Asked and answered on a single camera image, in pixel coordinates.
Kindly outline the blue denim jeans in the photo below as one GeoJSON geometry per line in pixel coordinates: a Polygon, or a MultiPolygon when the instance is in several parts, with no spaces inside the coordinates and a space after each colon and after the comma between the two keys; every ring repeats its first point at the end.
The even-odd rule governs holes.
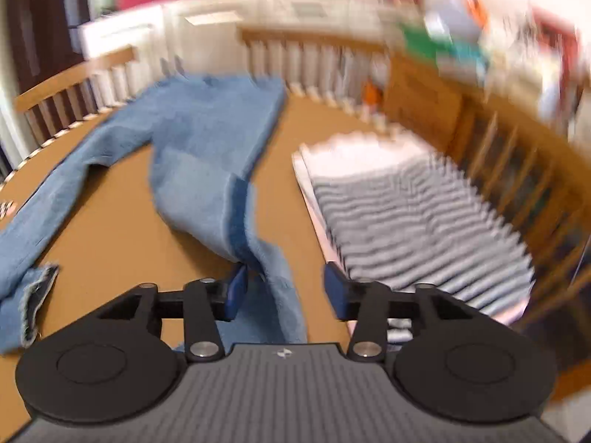
{"type": "Polygon", "coordinates": [[[256,293],[225,345],[307,339],[301,303],[279,247],[256,234],[250,178],[266,150],[287,90],[277,77],[189,75],[164,79],[98,124],[26,199],[1,233],[1,350],[29,347],[36,314],[59,268],[37,260],[66,221],[89,169],[153,149],[149,185],[170,227],[256,272],[256,293]]]}

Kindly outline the black white striped folded garment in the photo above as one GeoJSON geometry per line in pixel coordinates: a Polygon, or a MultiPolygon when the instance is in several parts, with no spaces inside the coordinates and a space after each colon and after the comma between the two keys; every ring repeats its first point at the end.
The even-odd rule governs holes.
{"type": "Polygon", "coordinates": [[[349,278],[450,293],[498,322],[535,283],[519,232],[451,158],[413,134],[338,134],[291,157],[325,261],[349,278]]]}

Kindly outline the checkerboard calibration marker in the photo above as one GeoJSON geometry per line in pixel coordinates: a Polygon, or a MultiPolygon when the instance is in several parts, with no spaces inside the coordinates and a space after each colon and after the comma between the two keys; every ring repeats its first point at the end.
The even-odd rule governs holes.
{"type": "Polygon", "coordinates": [[[0,220],[11,216],[17,209],[17,205],[14,201],[1,201],[0,202],[0,220]]]}

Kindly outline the wooden chair with sticker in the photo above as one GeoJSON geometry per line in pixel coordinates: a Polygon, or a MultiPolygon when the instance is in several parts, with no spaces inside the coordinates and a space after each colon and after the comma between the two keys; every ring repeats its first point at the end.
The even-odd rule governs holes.
{"type": "Polygon", "coordinates": [[[346,34],[242,24],[238,39],[253,78],[277,77],[287,91],[341,108],[365,122],[380,116],[372,65],[389,61],[389,47],[346,34]]]}

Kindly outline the white cabinet with drawers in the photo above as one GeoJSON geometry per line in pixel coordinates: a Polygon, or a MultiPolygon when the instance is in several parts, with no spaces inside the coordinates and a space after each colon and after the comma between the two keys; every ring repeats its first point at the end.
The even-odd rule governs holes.
{"type": "Polygon", "coordinates": [[[131,46],[135,89],[169,74],[247,72],[242,24],[346,34],[388,46],[399,23],[417,23],[417,5],[378,0],[165,0],[99,17],[79,35],[87,59],[131,46]]]}

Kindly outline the green plastic bin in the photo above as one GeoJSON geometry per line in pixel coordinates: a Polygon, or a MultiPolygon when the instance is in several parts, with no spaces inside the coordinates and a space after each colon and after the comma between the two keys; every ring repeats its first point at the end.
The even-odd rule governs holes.
{"type": "Polygon", "coordinates": [[[424,28],[401,24],[401,30],[405,38],[406,51],[414,56],[436,63],[439,56],[455,54],[451,41],[434,39],[424,28]]]}

